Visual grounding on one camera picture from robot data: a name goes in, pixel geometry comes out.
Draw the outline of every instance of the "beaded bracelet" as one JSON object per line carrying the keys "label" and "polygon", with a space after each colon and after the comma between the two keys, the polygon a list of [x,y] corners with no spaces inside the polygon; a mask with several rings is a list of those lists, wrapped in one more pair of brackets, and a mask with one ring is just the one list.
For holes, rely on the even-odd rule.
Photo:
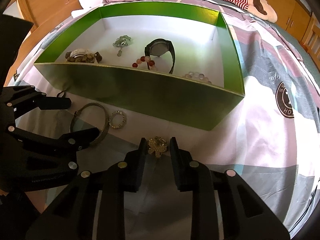
{"label": "beaded bracelet", "polygon": [[132,64],[132,67],[138,67],[138,65],[142,64],[142,62],[146,62],[149,64],[150,70],[157,71],[157,68],[155,66],[155,62],[151,60],[149,56],[142,56],[141,58],[138,58],[135,63]]}

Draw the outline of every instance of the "circular logo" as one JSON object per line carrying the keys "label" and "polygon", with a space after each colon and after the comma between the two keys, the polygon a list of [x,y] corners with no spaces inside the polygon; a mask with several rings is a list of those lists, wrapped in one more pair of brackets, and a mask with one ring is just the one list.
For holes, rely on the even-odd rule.
{"label": "circular logo", "polygon": [[294,118],[288,91],[281,82],[276,91],[277,106],[281,114],[286,118]]}

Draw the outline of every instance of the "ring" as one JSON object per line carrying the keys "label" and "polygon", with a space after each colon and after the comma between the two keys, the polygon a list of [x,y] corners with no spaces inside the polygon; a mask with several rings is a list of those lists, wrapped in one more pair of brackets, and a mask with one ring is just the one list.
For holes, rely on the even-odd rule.
{"label": "ring", "polygon": [[[115,126],[115,125],[112,124],[112,121],[113,121],[113,118],[114,118],[116,115],[122,115],[122,123]],[[124,127],[124,125],[125,125],[126,122],[127,122],[127,118],[126,118],[125,115],[124,115],[121,111],[119,111],[119,110],[113,112],[113,113],[111,114],[111,116],[109,117],[109,125],[110,125],[110,127],[113,128],[113,129],[121,129],[122,127]]]}
{"label": "ring", "polygon": [[155,153],[157,159],[161,157],[162,153],[165,153],[168,150],[167,142],[163,138],[158,136],[149,139],[148,145],[148,153]]}

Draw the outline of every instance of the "jewelry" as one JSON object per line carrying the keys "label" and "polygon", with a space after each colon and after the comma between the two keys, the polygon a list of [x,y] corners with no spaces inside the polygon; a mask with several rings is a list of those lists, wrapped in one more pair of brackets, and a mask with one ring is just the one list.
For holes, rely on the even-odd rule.
{"label": "jewelry", "polygon": [[[115,117],[115,115],[122,115],[122,123],[119,124],[119,125],[113,125],[112,124],[112,121],[113,121],[113,118]],[[119,110],[113,112],[111,114],[111,116],[109,116],[109,125],[111,128],[113,129],[121,129],[122,127],[124,127],[125,123],[127,122],[127,117]]]}
{"label": "jewelry", "polygon": [[212,84],[211,81],[209,81],[209,78],[205,77],[204,74],[199,72],[189,72],[188,74],[185,74],[183,77],[190,78],[193,80],[198,80],[200,82],[204,82],[207,84]]}
{"label": "jewelry", "polygon": [[145,48],[144,48],[144,55],[146,57],[150,57],[150,55],[160,57],[166,52],[171,53],[172,57],[172,67],[171,70],[169,71],[169,74],[173,73],[173,68],[174,68],[174,62],[176,60],[175,52],[174,52],[174,47],[171,41],[167,41],[165,39],[156,39],[152,42],[150,42]]}
{"label": "jewelry", "polygon": [[99,52],[93,53],[87,49],[76,49],[66,53],[65,58],[68,62],[77,63],[94,63],[95,60],[99,63],[102,61],[102,56]]}
{"label": "jewelry", "polygon": [[148,69],[157,71],[155,62],[151,60],[149,56],[142,56],[141,58],[138,58],[137,61],[132,64],[132,67],[138,67],[138,65],[142,64],[142,62],[146,62],[150,66]]}
{"label": "jewelry", "polygon": [[92,103],[86,104],[86,105],[83,106],[80,110],[75,111],[75,113],[74,113],[74,115],[73,115],[73,118],[72,118],[72,120],[71,120],[71,123],[70,123],[70,132],[73,132],[73,127],[74,127],[74,125],[75,125],[76,117],[78,117],[78,116],[81,114],[81,112],[82,112],[85,108],[87,108],[87,107],[89,107],[89,106],[98,106],[98,107],[100,107],[100,108],[103,109],[104,114],[105,114],[105,123],[104,123],[104,126],[103,126],[102,131],[100,132],[99,136],[98,136],[97,138],[95,138],[95,140],[93,140],[93,141],[90,143],[90,146],[95,146],[95,145],[99,144],[99,143],[106,137],[106,135],[107,135],[107,133],[108,133],[108,130],[109,130],[109,124],[108,124],[109,115],[108,115],[107,110],[106,110],[102,105],[100,105],[100,104],[98,104],[98,103],[92,102]]}
{"label": "jewelry", "polygon": [[122,48],[127,47],[131,44],[131,38],[128,35],[120,36],[116,42],[114,42],[112,45],[116,48],[120,48],[118,51],[117,56],[120,57],[122,54]]}
{"label": "jewelry", "polygon": [[160,158],[162,153],[165,153],[168,150],[167,142],[161,137],[154,137],[148,140],[148,153],[155,153],[156,158]]}

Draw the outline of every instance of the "bangle bracelet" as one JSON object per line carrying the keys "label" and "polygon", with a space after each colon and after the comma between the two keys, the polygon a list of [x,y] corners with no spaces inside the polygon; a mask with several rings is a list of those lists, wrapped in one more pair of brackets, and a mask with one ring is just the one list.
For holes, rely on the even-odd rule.
{"label": "bangle bracelet", "polygon": [[76,122],[76,117],[78,117],[79,115],[81,115],[82,111],[83,111],[85,108],[89,107],[89,106],[98,106],[98,107],[100,107],[100,108],[103,109],[104,114],[105,114],[105,124],[104,124],[104,126],[103,126],[102,131],[100,132],[99,136],[98,136],[97,138],[95,138],[95,140],[93,140],[93,141],[90,143],[90,146],[96,146],[97,144],[99,144],[99,143],[106,137],[106,135],[107,135],[107,133],[108,133],[108,130],[109,130],[109,123],[108,123],[108,121],[109,121],[109,115],[108,115],[107,110],[106,110],[102,105],[100,105],[100,104],[98,104],[98,103],[92,102],[92,103],[86,104],[86,105],[83,106],[80,110],[75,111],[75,113],[74,113],[74,115],[73,115],[73,118],[72,118],[72,120],[71,120],[71,123],[70,123],[70,132],[73,132],[73,127],[74,127],[75,122]]}

